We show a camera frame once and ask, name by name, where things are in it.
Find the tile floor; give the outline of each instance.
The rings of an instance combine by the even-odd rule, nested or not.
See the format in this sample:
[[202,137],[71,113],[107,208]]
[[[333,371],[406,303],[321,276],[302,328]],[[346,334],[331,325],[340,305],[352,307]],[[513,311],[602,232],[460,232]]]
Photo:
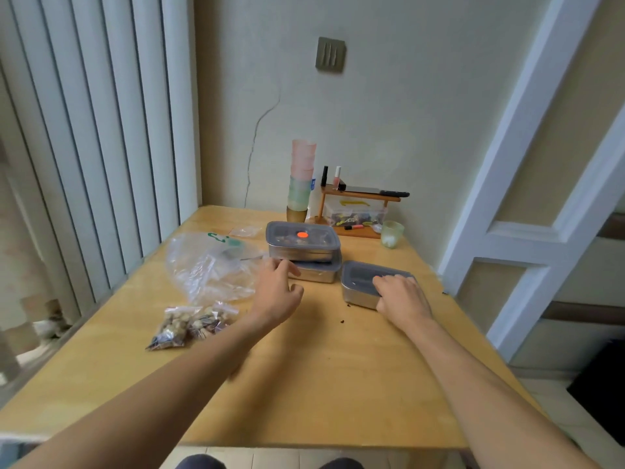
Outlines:
[[566,391],[569,381],[520,378],[551,420],[573,438],[603,469],[625,467],[625,448],[619,445]]
[[[520,379],[543,409],[603,469],[625,467],[625,448],[614,439],[566,391],[567,381]],[[334,458],[347,456],[360,461],[365,469],[405,469],[408,454],[403,451],[357,449],[261,449],[177,447],[161,466],[173,469],[185,457],[208,453],[228,469],[318,469]],[[461,469],[457,453],[449,453],[444,469]]]
[[[222,461],[228,469],[319,469],[339,457],[359,461],[364,469],[405,469],[408,454],[404,451],[374,449],[263,449],[263,448],[175,448],[160,469],[174,469],[185,457],[207,453]],[[465,469],[456,452],[449,453],[444,469]]]

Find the knife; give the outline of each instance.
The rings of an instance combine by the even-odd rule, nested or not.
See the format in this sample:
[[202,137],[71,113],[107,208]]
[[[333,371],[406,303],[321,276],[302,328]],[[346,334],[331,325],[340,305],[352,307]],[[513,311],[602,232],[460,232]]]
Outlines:
[[358,186],[347,186],[346,192],[365,192],[367,194],[379,194],[379,196],[387,197],[408,197],[410,192],[398,192],[398,191],[385,191],[384,189],[376,188],[360,188]]

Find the forearm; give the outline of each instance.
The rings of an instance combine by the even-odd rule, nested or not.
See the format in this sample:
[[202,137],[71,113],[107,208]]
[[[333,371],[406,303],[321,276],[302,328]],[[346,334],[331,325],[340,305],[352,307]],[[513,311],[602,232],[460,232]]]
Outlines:
[[243,317],[57,434],[16,467],[158,467],[267,331],[258,320]]
[[433,320],[406,330],[482,469],[596,468],[565,435]]

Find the stainless steel container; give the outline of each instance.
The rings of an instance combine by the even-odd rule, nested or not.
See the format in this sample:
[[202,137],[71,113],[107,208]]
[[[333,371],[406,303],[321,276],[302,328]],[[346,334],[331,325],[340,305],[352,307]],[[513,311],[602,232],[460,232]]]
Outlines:
[[340,250],[339,236],[326,225],[276,220],[267,224],[265,239],[270,257],[291,261],[331,262],[333,253]]
[[333,283],[343,264],[343,259],[340,250],[337,250],[334,252],[330,262],[294,261],[293,263],[298,266],[302,274],[295,276],[290,273],[289,276],[291,278],[318,281],[319,283]]
[[403,275],[412,276],[407,271],[387,268],[385,266],[348,260],[343,264],[340,283],[343,288],[343,299],[353,305],[375,309],[380,295],[373,286],[374,276]]

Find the translucent green cup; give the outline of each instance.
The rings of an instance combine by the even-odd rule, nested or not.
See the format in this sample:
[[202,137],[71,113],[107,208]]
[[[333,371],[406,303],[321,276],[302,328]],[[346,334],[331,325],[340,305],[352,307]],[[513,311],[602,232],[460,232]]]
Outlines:
[[380,240],[387,248],[395,248],[404,234],[404,226],[393,220],[385,220],[382,224]]

